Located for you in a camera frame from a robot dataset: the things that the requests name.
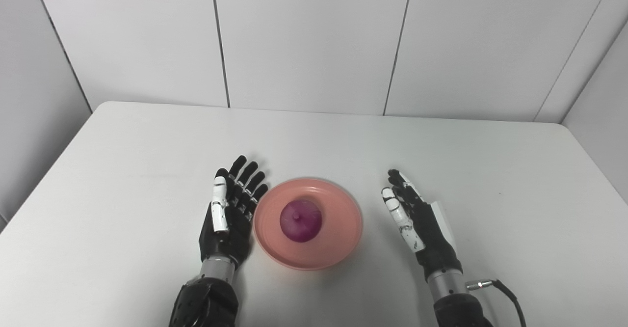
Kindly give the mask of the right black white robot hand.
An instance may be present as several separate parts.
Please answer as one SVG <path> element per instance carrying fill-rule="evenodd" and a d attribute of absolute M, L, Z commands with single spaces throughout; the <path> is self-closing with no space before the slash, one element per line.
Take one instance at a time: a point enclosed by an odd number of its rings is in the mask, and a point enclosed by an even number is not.
<path fill-rule="evenodd" d="M 381 196 L 401 237 L 422 267 L 424 278 L 448 270 L 462 273 L 453 235 L 438 204 L 426 202 L 410 179 L 397 169 L 388 170 L 388 182 L 390 186 L 382 189 Z"/>

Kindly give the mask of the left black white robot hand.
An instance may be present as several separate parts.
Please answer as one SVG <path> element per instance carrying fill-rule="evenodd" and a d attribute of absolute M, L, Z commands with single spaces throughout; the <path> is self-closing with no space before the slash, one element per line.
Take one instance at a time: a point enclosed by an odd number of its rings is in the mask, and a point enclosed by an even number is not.
<path fill-rule="evenodd" d="M 265 172 L 245 155 L 237 157 L 231 168 L 218 169 L 198 238 L 202 261 L 226 257 L 236 268 L 243 264 L 252 247 L 253 216 L 267 191 Z"/>

